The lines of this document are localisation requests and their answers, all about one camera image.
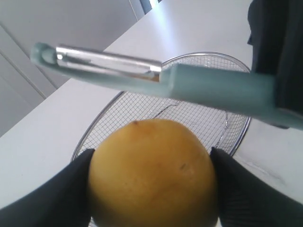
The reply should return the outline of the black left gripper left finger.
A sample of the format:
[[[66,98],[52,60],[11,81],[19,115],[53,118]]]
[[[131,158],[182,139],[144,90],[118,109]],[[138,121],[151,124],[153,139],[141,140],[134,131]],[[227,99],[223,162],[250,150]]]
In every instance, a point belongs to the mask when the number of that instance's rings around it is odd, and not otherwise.
[[[42,186],[0,210],[2,227],[87,227],[89,165],[94,149],[85,150]]]

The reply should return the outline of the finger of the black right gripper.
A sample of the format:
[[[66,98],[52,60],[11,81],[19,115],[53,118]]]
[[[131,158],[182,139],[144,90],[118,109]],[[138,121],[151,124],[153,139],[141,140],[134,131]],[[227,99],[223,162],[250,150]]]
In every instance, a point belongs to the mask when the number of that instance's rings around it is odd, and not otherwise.
[[[303,2],[254,0],[248,10],[252,72],[247,114],[274,126],[303,127]]]

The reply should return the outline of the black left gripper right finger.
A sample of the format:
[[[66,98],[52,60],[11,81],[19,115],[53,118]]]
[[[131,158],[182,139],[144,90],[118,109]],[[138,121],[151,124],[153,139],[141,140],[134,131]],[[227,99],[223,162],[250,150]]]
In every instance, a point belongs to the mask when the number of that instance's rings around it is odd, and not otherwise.
[[[212,148],[223,227],[301,227],[303,205],[269,186],[229,156]]]

